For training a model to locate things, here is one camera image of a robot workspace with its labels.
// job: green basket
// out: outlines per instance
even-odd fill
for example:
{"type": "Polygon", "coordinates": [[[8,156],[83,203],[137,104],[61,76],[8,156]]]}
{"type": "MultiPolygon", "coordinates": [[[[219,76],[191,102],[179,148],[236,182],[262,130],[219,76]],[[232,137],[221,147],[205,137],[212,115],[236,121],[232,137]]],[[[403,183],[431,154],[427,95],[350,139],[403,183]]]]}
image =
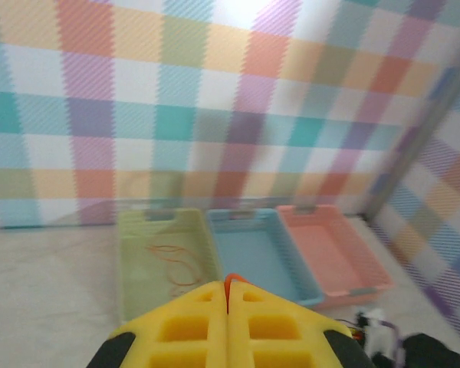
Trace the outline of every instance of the green basket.
{"type": "Polygon", "coordinates": [[[178,294],[222,280],[218,255],[200,210],[122,211],[117,224],[121,323],[178,294]],[[169,278],[186,285],[177,286],[169,278]]]}

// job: plastic tray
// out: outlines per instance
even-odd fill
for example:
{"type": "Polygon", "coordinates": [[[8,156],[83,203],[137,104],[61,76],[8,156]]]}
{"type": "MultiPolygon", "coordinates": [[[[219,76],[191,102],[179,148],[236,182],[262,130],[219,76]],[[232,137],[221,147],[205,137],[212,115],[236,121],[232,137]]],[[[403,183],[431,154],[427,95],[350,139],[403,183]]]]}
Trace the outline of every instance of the plastic tray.
{"type": "Polygon", "coordinates": [[[325,293],[318,307],[363,304],[393,286],[368,245],[333,205],[280,205],[277,211],[325,293]]]}
{"type": "Polygon", "coordinates": [[[324,296],[273,209],[207,212],[223,273],[304,306],[324,296]]]}
{"type": "Polygon", "coordinates": [[[118,230],[121,322],[132,320],[206,282],[222,280],[214,243],[198,209],[120,212],[118,230]],[[161,248],[167,245],[178,251],[161,248]],[[174,285],[169,277],[177,283],[191,285],[174,285]]]}

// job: pink basket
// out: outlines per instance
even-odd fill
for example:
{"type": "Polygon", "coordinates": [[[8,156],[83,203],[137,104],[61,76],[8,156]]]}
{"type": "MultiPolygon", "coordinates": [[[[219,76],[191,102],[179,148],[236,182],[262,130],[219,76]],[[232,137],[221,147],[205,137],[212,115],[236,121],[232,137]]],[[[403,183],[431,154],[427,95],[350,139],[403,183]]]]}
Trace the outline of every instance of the pink basket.
{"type": "Polygon", "coordinates": [[[276,209],[325,294],[316,308],[364,304],[393,287],[385,268],[336,207],[276,209]]]}

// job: plaid wall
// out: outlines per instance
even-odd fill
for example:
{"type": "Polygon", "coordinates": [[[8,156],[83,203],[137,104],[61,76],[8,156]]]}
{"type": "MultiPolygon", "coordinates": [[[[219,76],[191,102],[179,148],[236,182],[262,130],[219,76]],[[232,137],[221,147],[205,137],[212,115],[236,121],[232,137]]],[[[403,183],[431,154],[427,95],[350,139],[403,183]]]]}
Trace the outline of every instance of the plaid wall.
{"type": "Polygon", "coordinates": [[[0,226],[356,212],[459,44],[460,0],[0,0],[0,226]]]}
{"type": "Polygon", "coordinates": [[[460,334],[460,95],[373,225],[460,334]]]}

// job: gray floor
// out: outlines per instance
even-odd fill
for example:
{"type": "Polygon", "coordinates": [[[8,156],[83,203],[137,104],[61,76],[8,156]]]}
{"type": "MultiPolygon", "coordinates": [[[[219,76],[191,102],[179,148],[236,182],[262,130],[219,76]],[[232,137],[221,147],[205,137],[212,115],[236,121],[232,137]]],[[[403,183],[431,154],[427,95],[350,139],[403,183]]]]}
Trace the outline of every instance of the gray floor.
{"type": "MultiPolygon", "coordinates": [[[[402,335],[460,339],[359,220],[350,220],[396,282],[377,301],[402,335]]],[[[83,367],[117,327],[111,226],[0,231],[0,368],[83,367]]],[[[352,319],[355,307],[322,312],[352,319]]]]}

